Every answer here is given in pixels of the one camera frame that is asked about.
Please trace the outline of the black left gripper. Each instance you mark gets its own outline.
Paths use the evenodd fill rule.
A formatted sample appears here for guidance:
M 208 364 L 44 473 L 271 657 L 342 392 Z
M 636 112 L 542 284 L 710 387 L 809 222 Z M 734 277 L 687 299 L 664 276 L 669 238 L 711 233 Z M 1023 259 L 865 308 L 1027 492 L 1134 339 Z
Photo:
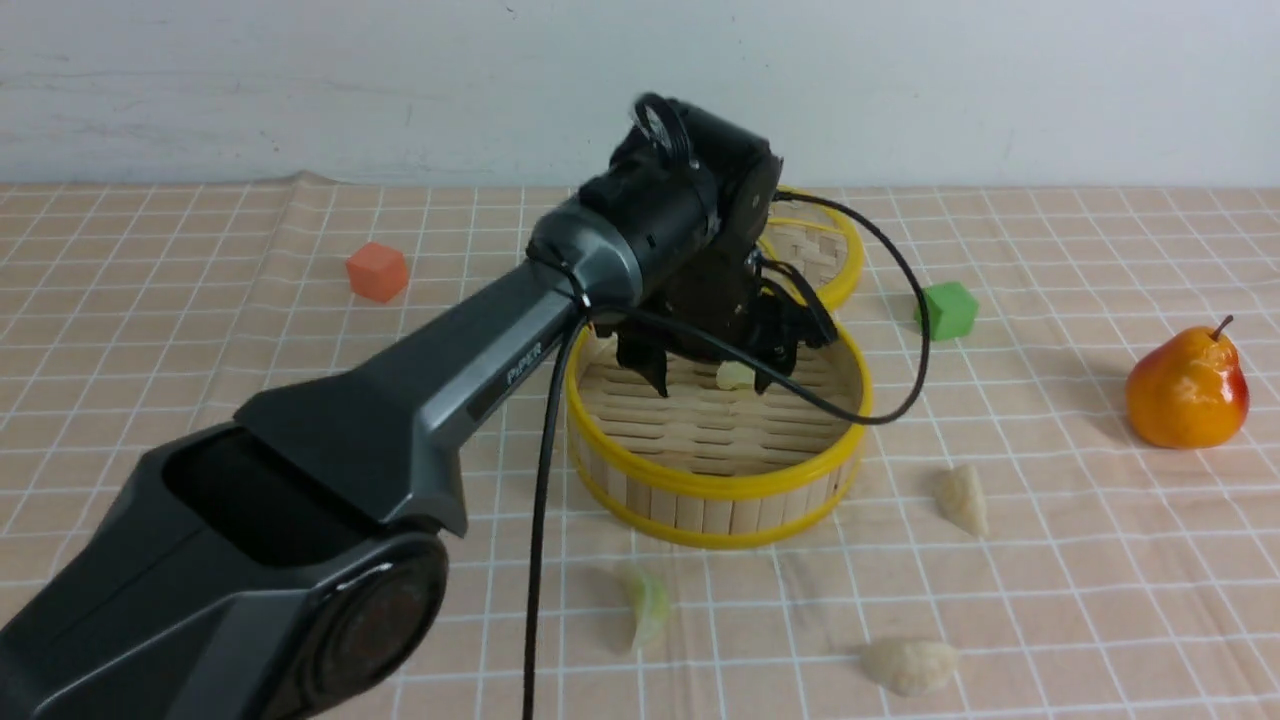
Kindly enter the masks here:
M 617 364 L 640 375 L 662 398 L 668 357 L 718 365 L 739 348 L 790 378 L 801 346 L 823 348 L 838 332 L 829 311 L 794 266 L 773 261 L 756 243 L 717 240 L 694 255 L 643 305 L 643 310 L 708 334 L 657 328 L 634 319 L 617 325 Z

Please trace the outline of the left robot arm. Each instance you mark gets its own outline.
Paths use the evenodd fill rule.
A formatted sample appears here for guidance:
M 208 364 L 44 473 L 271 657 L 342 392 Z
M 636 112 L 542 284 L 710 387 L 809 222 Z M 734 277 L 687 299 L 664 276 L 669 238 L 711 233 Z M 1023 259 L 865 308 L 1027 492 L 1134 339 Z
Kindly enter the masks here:
M 835 337 L 762 288 L 782 161 L 658 94 L 527 256 L 347 372 L 257 392 L 143 454 L 3 628 L 5 719 L 311 719 L 390 676 L 468 527 L 460 451 L 590 315 L 652 386 L 732 346 L 787 374 Z

